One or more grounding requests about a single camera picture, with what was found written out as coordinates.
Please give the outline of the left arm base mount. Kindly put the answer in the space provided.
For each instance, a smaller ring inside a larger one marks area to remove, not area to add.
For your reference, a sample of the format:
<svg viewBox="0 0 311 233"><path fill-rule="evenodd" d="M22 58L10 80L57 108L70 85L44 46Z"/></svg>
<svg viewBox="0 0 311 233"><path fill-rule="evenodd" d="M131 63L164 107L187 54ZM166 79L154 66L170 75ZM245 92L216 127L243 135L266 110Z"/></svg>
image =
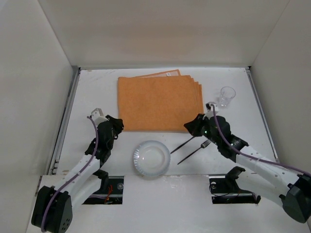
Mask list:
<svg viewBox="0 0 311 233"><path fill-rule="evenodd" d="M124 176L110 176L107 184L103 184L83 205L121 205L123 190Z"/></svg>

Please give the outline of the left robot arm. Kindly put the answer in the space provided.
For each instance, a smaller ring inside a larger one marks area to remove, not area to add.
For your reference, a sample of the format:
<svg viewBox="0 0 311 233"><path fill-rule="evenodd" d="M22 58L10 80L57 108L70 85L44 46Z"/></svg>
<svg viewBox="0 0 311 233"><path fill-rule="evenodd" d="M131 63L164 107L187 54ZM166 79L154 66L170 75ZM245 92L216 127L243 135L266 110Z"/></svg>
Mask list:
<svg viewBox="0 0 311 233"><path fill-rule="evenodd" d="M95 129L82 159L68 174L52 186L40 188L31 224L43 233L64 233L68 230L74 210L93 193L108 185L108 173L101 167L108 160L114 141L124 129L122 119L110 115L88 117Z"/></svg>

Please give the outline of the orange cloth placemat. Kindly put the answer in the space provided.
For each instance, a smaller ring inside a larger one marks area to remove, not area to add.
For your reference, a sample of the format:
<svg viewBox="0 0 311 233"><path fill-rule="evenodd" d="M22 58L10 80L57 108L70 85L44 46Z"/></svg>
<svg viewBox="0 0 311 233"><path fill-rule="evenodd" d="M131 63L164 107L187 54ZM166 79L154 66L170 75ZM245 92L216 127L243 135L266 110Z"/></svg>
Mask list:
<svg viewBox="0 0 311 233"><path fill-rule="evenodd" d="M190 75L119 77L118 110L125 131L184 133L204 111L202 85Z"/></svg>

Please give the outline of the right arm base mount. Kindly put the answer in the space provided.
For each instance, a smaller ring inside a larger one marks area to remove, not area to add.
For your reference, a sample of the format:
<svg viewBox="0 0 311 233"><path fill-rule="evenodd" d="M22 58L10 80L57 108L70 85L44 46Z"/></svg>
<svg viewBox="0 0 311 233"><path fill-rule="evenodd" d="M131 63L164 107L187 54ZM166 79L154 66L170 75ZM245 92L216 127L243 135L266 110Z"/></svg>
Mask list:
<svg viewBox="0 0 311 233"><path fill-rule="evenodd" d="M261 196L238 187L225 175L209 176L209 191L213 204L259 204Z"/></svg>

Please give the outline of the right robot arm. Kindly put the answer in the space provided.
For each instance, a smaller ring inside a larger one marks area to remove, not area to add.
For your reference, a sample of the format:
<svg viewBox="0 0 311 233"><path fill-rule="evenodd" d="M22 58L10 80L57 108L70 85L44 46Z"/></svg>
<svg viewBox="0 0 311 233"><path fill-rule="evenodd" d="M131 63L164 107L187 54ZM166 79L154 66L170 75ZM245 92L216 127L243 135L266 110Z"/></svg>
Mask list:
<svg viewBox="0 0 311 233"><path fill-rule="evenodd" d="M218 152L237 166L225 174L220 191L229 195L247 191L279 205L299 223L311 216L311 175L287 165L268 160L246 141L235 136L222 116L198 114L184 127L193 137L204 136L217 146Z"/></svg>

